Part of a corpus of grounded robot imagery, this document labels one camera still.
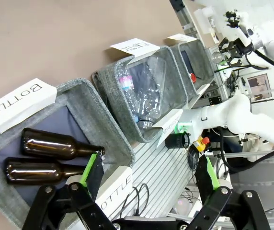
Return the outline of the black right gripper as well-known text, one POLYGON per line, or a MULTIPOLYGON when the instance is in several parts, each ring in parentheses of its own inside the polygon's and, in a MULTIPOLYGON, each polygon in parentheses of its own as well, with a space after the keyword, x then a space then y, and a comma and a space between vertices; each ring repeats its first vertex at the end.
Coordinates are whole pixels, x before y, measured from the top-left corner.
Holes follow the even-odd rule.
POLYGON ((226 37, 223 38, 218 45, 220 53, 231 51, 227 57, 227 64, 230 67, 239 67, 242 65, 241 58, 252 51, 252 43, 244 45, 243 42, 237 38, 235 41, 229 41, 226 37))

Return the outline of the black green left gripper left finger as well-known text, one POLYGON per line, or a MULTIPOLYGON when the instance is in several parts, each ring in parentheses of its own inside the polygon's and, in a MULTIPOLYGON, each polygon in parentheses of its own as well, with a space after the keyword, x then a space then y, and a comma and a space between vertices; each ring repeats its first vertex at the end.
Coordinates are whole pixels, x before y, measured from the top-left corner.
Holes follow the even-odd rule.
POLYGON ((58 230, 68 213, 76 213, 88 230, 114 230, 114 225, 95 203, 102 177, 102 157, 92 154, 81 178, 69 177, 69 182, 60 189, 41 186, 22 229, 58 230))

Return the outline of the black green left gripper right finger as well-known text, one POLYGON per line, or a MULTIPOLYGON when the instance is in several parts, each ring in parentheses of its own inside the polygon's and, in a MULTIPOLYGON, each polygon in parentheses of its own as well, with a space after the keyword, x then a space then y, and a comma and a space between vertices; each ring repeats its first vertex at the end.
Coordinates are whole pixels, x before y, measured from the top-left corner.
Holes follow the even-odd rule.
POLYGON ((259 195, 254 190, 237 193, 222 186, 206 156, 199 158, 194 174, 202 208, 189 223, 188 230, 211 230, 219 217, 228 217, 236 230, 269 230, 259 195))

